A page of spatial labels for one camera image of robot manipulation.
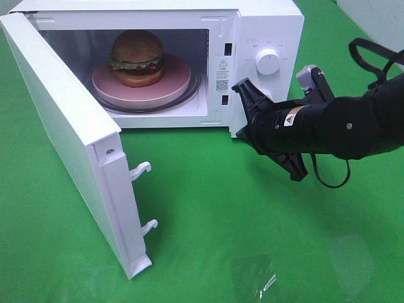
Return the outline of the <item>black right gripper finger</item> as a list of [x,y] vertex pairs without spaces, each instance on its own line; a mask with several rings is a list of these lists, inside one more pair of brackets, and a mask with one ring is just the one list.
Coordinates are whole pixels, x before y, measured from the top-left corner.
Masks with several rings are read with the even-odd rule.
[[268,157],[290,174],[292,181],[302,181],[308,174],[301,153],[271,152]]
[[240,80],[232,86],[239,94],[247,122],[254,122],[258,116],[267,113],[274,107],[274,102],[258,89],[249,78]]

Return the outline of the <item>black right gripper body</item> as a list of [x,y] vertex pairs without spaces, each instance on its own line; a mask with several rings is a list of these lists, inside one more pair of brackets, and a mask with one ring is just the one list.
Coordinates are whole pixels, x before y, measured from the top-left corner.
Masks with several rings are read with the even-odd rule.
[[237,137],[258,153],[328,153],[319,120],[335,99],[323,71],[311,72],[316,88],[302,99],[274,102],[274,107],[237,132]]

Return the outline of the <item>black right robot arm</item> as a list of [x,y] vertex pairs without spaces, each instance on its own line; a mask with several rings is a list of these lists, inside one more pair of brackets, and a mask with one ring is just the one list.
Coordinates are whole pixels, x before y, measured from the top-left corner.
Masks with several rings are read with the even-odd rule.
[[293,181],[307,175],[307,153],[349,161],[403,146],[403,75],[371,88],[361,97],[335,97],[315,65],[297,74],[302,99],[274,102],[249,79],[233,86],[247,124],[237,137],[285,169]]

